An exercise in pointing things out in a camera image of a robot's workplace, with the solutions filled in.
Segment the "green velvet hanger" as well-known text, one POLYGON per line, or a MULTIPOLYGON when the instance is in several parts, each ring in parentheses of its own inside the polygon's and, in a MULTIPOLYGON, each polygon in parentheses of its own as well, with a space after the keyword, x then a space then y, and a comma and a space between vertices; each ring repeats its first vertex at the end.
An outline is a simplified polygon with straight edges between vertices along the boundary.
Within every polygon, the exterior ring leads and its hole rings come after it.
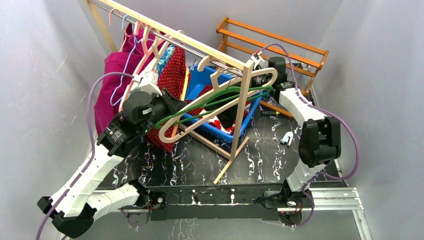
MULTIPOLYGON (((231 87, 227 87, 227 88, 225 88, 225 89, 223 89, 223 90, 220 90, 220 91, 218 91, 217 93, 214 93, 211 97, 207 98, 206 100, 204 100, 204 101, 200 102, 200 103, 199 103, 199 104, 197 104, 197 105, 194 105, 194 106, 189 107, 189 108, 184 109, 184 110, 180 110, 180 111, 176 112, 176 113, 175 113, 175 114, 173 114, 173 115, 170 115, 170 116, 167 116, 167 117, 165 117, 165 118, 161 119, 159 122, 157 122, 157 123, 154 125, 154 127, 155 127, 156 129, 160 129, 160 128, 162 128, 162 127, 163 127, 163 124, 164 124, 165 122, 169 121, 170 119, 172 119, 172 118, 174 118, 174 117, 178 117, 178 116, 180 116, 180 115, 183 115, 183 114, 185 114, 185 113, 187 113, 187 112, 189 112, 189 111, 192 111, 192 110, 194 110, 194 109, 199 109, 199 108, 200 108, 200 109, 205 109, 206 107, 209 107, 209 106, 213 106, 213 105, 217 105, 217 104, 223 103, 223 102, 225 102, 225 101, 233 100, 233 99, 235 99, 235 98, 237 98, 237 97, 239 97, 239 96, 240 96, 240 90, 241 90, 241 87, 239 87, 239 86, 231 86, 231 87), (222 95, 224 95, 224 94, 228 94, 228 93, 236 93, 236 94, 235 94, 235 95, 233 95, 233 96, 230 96, 230 97, 227 97, 227 98, 221 99, 221 100, 213 101, 213 100, 215 100, 216 98, 218 98, 218 97, 220 97, 220 96, 222 96, 222 95)), ((251 100, 254 100, 254 99, 256 99, 256 98, 259 98, 259 97, 262 97, 262 96, 264 96, 264 95, 267 95, 267 94, 269 94, 272 90, 273 90, 273 87, 272 87, 272 86, 258 86, 258 87, 251 87, 251 88, 249 88, 249 89, 248 89, 248 91, 260 91, 260 92, 261 92, 261 91, 265 91, 265 92, 264 92, 264 93, 261 93, 261 94, 260 94, 260 95, 258 95, 258 96, 252 96, 252 97, 248 98, 248 99, 247 99, 247 101, 251 101, 251 100)))

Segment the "black garment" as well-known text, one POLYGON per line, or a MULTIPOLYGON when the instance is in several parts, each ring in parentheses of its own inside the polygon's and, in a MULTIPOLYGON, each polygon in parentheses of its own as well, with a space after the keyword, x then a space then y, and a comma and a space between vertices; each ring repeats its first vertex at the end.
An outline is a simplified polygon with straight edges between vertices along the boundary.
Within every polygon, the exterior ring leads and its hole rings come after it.
MULTIPOLYGON (((206 111, 212 111, 212 110, 216 110, 218 108, 223 107, 225 104, 229 103, 230 101, 224 101, 221 103, 217 103, 211 106, 207 106, 205 108, 206 111)), ((231 107, 229 107, 228 109, 222 111, 221 113, 219 113, 217 115, 217 117, 219 118, 219 120, 222 122, 223 126, 225 129, 230 128, 235 120, 236 120, 236 116, 237 116, 237 110, 238 110, 238 105, 233 105, 231 107)))

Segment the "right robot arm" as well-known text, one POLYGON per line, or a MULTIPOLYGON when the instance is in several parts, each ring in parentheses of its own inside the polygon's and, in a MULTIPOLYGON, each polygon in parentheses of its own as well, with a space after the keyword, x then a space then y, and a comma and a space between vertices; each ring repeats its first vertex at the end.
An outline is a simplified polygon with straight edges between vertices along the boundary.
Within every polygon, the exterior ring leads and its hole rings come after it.
POLYGON ((264 60, 259 53, 254 53, 251 60, 255 70, 273 68, 277 71, 271 94, 302 127, 298 143, 299 161, 294 171, 285 179, 280 192, 268 191, 256 200, 282 202, 288 207, 295 207, 308 196, 312 180, 328 163, 340 157, 341 122, 315 109, 295 86, 285 86, 285 58, 264 60))

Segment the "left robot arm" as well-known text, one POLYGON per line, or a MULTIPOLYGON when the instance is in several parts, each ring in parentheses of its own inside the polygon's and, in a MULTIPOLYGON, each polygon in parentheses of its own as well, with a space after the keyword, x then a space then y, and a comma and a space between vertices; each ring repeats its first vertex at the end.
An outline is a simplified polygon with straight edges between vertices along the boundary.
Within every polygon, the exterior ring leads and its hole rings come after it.
POLYGON ((92 142, 91 154, 72 178, 52 196, 44 196, 37 206, 52 220, 54 227, 75 239, 99 218, 126 206, 144 208, 151 202, 150 191, 131 180, 106 193, 96 194, 109 172, 138 147, 143 137, 156 126, 181 111, 186 102, 167 89, 159 94, 136 91, 123 103, 123 109, 92 142))

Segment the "cream wooden hanger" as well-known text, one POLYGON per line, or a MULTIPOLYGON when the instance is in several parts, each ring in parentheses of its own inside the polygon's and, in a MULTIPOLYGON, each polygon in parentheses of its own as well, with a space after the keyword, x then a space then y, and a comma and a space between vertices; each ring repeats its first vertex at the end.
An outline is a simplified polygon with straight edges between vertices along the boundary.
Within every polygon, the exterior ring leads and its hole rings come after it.
POLYGON ((241 136, 246 129, 262 97, 272 92, 279 74, 271 66, 252 69, 246 79, 247 98, 241 105, 241 122, 237 122, 244 73, 235 67, 234 73, 229 75, 231 68, 223 60, 218 60, 216 69, 207 66, 208 62, 213 62, 211 56, 204 57, 191 69, 191 81, 183 105, 154 125, 162 142, 173 143, 199 129, 232 143, 234 136, 241 136))

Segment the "white red poppy garment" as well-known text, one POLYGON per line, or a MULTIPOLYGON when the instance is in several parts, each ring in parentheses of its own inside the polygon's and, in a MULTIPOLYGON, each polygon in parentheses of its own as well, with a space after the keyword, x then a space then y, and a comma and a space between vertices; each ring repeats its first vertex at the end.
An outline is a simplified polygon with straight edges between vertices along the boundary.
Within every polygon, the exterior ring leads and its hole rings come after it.
POLYGON ((216 129, 218 129, 219 131, 226 133, 226 134, 231 135, 233 133, 232 126, 229 127, 229 128, 224 128, 223 123, 219 120, 219 118, 217 116, 214 116, 213 118, 209 119, 208 124, 213 126, 216 129))

